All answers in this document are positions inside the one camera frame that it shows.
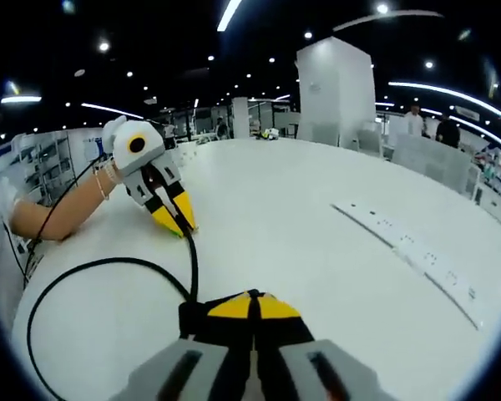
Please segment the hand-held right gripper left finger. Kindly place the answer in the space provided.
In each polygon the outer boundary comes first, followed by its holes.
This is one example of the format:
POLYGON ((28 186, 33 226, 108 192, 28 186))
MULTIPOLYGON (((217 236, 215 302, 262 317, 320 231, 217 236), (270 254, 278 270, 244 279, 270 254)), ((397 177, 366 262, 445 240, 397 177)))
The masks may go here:
POLYGON ((111 399, 243 399, 251 375, 255 294, 181 304, 180 337, 135 368, 111 399))

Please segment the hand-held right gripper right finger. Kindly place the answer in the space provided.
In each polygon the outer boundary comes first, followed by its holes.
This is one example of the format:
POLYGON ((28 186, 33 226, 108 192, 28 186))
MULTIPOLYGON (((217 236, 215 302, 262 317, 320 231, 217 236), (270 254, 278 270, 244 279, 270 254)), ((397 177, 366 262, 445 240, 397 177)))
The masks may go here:
POLYGON ((329 339, 315 339, 301 314, 271 294, 256 299, 257 373, 267 400, 392 400, 377 373, 329 339))

